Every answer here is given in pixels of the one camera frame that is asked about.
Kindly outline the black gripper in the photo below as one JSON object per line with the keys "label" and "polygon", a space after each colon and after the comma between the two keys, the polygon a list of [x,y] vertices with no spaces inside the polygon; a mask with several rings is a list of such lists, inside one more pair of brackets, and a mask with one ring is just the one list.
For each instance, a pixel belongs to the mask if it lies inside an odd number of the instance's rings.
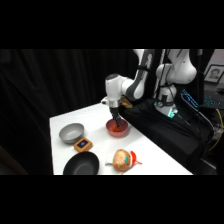
{"label": "black gripper", "polygon": [[110,112],[112,114],[112,118],[114,119],[113,127],[114,128],[121,127],[121,117],[120,117],[120,114],[119,114],[119,107],[110,108]]}

